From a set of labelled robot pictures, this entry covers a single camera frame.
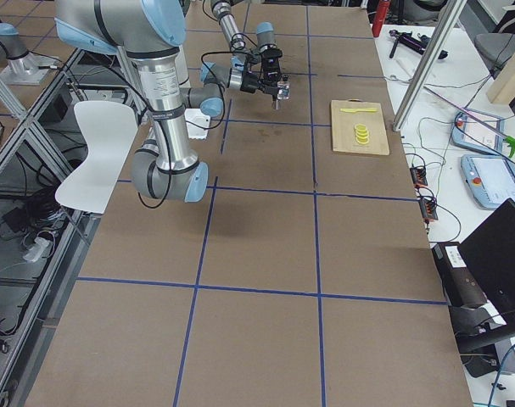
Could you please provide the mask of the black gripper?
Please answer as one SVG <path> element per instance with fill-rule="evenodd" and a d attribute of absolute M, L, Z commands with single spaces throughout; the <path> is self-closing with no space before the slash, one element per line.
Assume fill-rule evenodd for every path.
<path fill-rule="evenodd" d="M 283 52 L 277 47 L 263 47 L 260 50 L 261 80 L 264 83 L 288 83 L 288 75 L 283 74 L 280 67 L 280 58 Z M 277 96 L 280 88 L 277 84 L 263 84 L 263 92 L 267 95 Z"/>
<path fill-rule="evenodd" d="M 242 71 L 240 91 L 247 93 L 256 93 L 257 91 L 264 92 L 265 86 L 262 83 L 261 76 L 262 68 L 254 72 L 251 64 L 245 64 Z"/>

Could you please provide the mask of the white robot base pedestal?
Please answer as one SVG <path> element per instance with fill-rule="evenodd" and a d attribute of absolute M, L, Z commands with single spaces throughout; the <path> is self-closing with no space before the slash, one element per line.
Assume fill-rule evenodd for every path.
<path fill-rule="evenodd" d="M 175 64 L 180 88 L 190 88 L 191 82 L 183 46 L 179 48 L 179 53 L 175 58 Z M 185 119 L 190 139 L 205 140 L 207 138 L 210 124 L 210 117 L 208 115 L 203 114 L 200 109 L 186 108 Z"/>

